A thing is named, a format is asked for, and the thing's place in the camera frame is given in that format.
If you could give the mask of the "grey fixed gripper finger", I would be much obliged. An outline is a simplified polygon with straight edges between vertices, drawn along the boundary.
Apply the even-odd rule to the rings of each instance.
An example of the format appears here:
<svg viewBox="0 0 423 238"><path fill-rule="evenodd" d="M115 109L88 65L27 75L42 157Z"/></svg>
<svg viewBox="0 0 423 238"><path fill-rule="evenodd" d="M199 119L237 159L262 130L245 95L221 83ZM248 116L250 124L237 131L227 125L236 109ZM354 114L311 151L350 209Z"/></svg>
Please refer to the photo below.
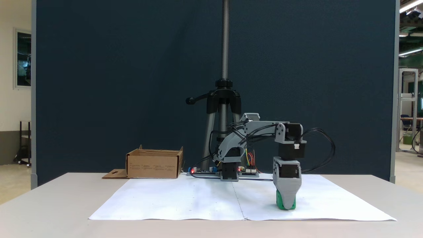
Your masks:
<svg viewBox="0 0 423 238"><path fill-rule="evenodd" d="M301 188L301 180L282 180L274 182L276 188L276 204L281 210L296 208L296 195Z"/></svg>

